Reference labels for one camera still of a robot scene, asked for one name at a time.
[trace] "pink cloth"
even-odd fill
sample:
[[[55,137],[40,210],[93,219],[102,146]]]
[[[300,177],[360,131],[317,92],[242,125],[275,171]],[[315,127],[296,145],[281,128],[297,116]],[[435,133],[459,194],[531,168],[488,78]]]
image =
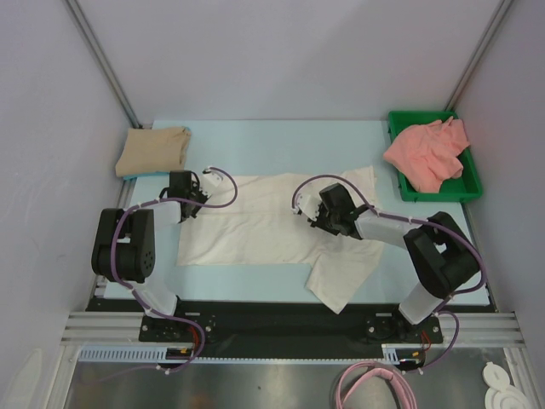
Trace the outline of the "pink cloth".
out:
[[[457,156],[469,146],[460,119],[438,119],[403,130],[383,158],[403,173],[417,192],[438,193],[441,183],[462,175]]]

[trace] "gray floor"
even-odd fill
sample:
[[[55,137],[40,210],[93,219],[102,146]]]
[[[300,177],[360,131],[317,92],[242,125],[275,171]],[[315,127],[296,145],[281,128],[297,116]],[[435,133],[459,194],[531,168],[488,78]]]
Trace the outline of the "gray floor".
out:
[[[455,349],[424,375],[407,375],[421,409],[484,407],[485,363],[508,369],[502,349]],[[333,407],[332,391],[345,366],[192,364],[165,376],[155,371],[131,372],[103,383],[94,379],[128,364],[79,363],[65,409],[196,408],[290,409]],[[396,409],[389,387],[379,379],[365,383],[346,407]]]

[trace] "folded tan towel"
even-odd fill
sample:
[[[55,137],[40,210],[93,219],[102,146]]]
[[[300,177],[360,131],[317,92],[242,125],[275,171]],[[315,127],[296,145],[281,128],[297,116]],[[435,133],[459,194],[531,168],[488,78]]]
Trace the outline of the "folded tan towel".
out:
[[[116,164],[116,175],[183,169],[190,138],[191,131],[184,127],[129,130],[123,153]]]

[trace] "green plastic bin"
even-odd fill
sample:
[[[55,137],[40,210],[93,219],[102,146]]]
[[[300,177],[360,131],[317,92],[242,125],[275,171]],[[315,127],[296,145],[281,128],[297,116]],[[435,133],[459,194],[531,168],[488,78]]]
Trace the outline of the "green plastic bin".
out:
[[[388,114],[390,139],[393,141],[408,126],[429,124],[437,119],[445,121],[451,116],[458,119],[455,112],[448,111],[391,111]],[[462,177],[444,181],[439,193],[417,192],[407,181],[407,178],[401,172],[398,172],[401,199],[406,202],[464,203],[480,198],[483,194],[483,186],[480,183],[469,147],[460,153],[458,159],[463,165]]]

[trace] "white table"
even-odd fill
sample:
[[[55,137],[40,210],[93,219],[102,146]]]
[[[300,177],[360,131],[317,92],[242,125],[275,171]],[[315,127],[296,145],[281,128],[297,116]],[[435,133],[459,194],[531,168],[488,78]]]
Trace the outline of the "white table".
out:
[[[387,123],[381,121],[156,121],[155,129],[187,126],[192,139],[186,169],[200,172],[209,165],[232,175],[276,175],[285,172],[317,175],[373,165],[376,190],[384,210],[408,216],[432,216],[439,210],[452,215],[469,237],[458,203],[409,203],[399,196],[395,169],[382,159],[389,145]],[[168,186],[167,176],[138,178],[131,204],[158,196]],[[180,228],[156,235],[154,274],[162,274],[182,300],[319,302],[305,288],[306,264],[184,266],[175,265]],[[363,283],[352,303],[401,302],[417,282],[409,254],[386,245],[381,262]],[[476,285],[479,276],[465,286]],[[131,298],[120,285],[108,283],[104,297]],[[464,294],[458,305],[488,305],[486,289]]]

